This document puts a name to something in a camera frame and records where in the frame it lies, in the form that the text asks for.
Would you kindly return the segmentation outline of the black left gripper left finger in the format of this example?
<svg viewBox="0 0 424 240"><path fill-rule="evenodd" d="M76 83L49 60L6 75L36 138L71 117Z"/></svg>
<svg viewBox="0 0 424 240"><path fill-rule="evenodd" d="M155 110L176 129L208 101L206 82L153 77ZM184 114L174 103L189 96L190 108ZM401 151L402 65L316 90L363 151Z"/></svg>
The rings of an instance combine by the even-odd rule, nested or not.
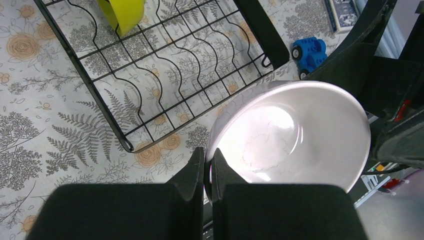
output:
<svg viewBox="0 0 424 240"><path fill-rule="evenodd" d="M205 153L165 183L81 183L47 198L29 240L200 240Z"/></svg>

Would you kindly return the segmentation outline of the white bowl front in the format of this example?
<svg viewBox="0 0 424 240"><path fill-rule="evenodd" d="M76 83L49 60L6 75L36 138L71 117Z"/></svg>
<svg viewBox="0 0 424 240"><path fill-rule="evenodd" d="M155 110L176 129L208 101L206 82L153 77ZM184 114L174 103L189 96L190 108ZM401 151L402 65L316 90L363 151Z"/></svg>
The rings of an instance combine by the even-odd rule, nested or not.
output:
<svg viewBox="0 0 424 240"><path fill-rule="evenodd" d="M248 183L325 184L349 192L371 147L367 114L346 90L320 81L271 81L218 114L205 163L219 150Z"/></svg>

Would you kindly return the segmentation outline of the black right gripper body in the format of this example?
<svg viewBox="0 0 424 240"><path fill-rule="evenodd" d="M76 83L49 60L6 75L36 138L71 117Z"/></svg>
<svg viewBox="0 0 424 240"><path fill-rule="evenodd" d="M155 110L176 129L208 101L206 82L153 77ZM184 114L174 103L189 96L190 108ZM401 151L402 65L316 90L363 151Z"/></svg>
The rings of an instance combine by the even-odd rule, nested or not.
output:
<svg viewBox="0 0 424 240"><path fill-rule="evenodd" d="M396 5L369 0L343 42L307 80L334 84L351 93L371 126L371 159L424 166L424 16L420 14L400 57L376 56Z"/></svg>

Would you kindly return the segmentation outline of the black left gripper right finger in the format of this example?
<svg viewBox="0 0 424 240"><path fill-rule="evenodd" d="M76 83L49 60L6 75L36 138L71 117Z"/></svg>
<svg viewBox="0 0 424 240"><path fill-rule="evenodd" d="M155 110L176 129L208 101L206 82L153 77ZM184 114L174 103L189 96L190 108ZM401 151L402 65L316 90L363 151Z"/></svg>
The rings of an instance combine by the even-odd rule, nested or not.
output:
<svg viewBox="0 0 424 240"><path fill-rule="evenodd" d="M326 184L246 182L217 149L210 162L216 240L365 240L350 196Z"/></svg>

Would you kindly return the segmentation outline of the black wire dish rack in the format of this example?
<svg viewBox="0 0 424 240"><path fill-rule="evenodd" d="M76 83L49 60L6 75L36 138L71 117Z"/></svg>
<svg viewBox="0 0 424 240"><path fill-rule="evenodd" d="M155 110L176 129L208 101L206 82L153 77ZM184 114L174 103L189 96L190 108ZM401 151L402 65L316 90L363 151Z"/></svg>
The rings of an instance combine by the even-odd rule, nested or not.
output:
<svg viewBox="0 0 424 240"><path fill-rule="evenodd" d="M60 150L132 153L136 137L152 146L290 59L257 0L147 0L124 35L97 0L36 5L97 110L66 117Z"/></svg>

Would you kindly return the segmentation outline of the yellow-green bowl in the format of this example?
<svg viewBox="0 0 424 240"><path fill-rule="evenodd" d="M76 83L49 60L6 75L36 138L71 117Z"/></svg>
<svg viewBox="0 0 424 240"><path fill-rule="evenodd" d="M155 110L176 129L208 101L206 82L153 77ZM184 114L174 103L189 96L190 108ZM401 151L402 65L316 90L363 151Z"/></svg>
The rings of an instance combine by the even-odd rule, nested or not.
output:
<svg viewBox="0 0 424 240"><path fill-rule="evenodd" d="M119 37L132 30L144 16L145 0L98 0L97 3Z"/></svg>

